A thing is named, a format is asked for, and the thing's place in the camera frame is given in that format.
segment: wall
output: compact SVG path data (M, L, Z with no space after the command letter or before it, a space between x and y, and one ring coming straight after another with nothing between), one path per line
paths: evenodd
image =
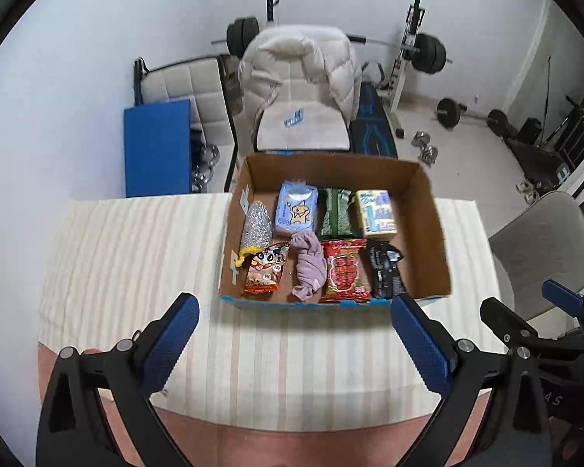
M33 465L37 307L68 198L124 194L132 61L203 54L200 0L37 0L0 47L0 432Z
M453 65L436 75L413 72L405 90L433 98L451 96L488 112L502 107L513 78L528 52L545 0L422 0L427 14L422 31L444 42ZM406 11L413 0L281 0L281 24L338 26L346 33L400 43ZM265 0L209 0L208 40L225 36L238 16L255 15L263 25ZM362 57L380 60L390 71L393 50L356 46ZM216 49L224 51L225 46Z
M508 120L517 129L527 118L543 122L547 96L547 58L551 54L549 108L545 135L549 135L567 116L571 104L584 97L584 39L564 12L551 3L545 28L534 60L511 108Z

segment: bolt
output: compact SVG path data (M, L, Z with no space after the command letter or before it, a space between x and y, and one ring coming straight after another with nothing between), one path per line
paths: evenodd
M67 358L70 358L73 355L73 348L71 346L63 348L58 355L63 358L63 360L67 360Z
M530 358L530 349L519 346L517 348L517 355L524 360L528 360L528 358Z
M471 351L474 351L474 343L471 342L471 340L469 339L461 339L456 343L456 345L458 346L458 349L460 349L463 352L469 353Z
M117 351L121 351L121 352L125 352L125 351L130 351L130 349L132 349L132 346L134 346L134 342L132 342L132 339L121 339L119 342L117 342Z

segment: gray chair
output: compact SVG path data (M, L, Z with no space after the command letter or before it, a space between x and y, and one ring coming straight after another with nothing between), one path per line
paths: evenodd
M546 279L584 288L584 216L567 193L552 191L489 238L502 301L524 320L554 306L540 294Z

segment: striped tablecloth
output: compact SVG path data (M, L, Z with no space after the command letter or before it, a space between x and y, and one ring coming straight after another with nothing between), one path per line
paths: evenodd
M323 431L432 412L438 396L415 370L389 312L240 310L217 295L231 195L73 202L48 263L39 340L111 348L159 318L182 291L200 323L155 405L223 425ZM423 305L455 337L503 345L478 307L499 296L474 202L437 199L453 293Z

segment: purple cloth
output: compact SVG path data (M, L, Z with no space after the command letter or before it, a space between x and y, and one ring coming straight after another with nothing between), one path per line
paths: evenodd
M292 295L306 302L324 286L327 280L327 261L318 237L311 230L295 233L290 245L298 249L296 277L300 282L299 286L293 288Z

